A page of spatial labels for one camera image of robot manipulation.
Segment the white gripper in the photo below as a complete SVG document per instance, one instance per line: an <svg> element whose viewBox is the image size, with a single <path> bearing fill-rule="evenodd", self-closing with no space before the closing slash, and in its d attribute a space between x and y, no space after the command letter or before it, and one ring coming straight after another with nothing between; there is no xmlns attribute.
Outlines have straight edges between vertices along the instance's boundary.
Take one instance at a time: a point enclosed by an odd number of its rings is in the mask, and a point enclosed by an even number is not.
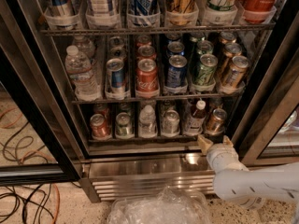
<svg viewBox="0 0 299 224"><path fill-rule="evenodd" d="M213 142L203 135L199 134L197 136L197 144L202 154L206 155L206 160L212 170L215 173L224 170L247 171L248 168L239 160L231 139L227 135L224 135L222 142L223 144L213 145Z"/></svg>

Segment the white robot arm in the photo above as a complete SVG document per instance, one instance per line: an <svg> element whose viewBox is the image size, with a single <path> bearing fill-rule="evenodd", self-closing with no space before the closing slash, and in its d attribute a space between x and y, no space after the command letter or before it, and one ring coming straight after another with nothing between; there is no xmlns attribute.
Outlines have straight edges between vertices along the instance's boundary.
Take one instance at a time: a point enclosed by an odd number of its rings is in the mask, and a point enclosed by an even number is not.
<svg viewBox="0 0 299 224"><path fill-rule="evenodd" d="M259 209L264 200L299 203L299 162L250 170L240 160L233 143L224 135L220 143L199 134L197 144L214 171L213 189L224 201L245 209ZM299 206L292 219L299 224Z"/></svg>

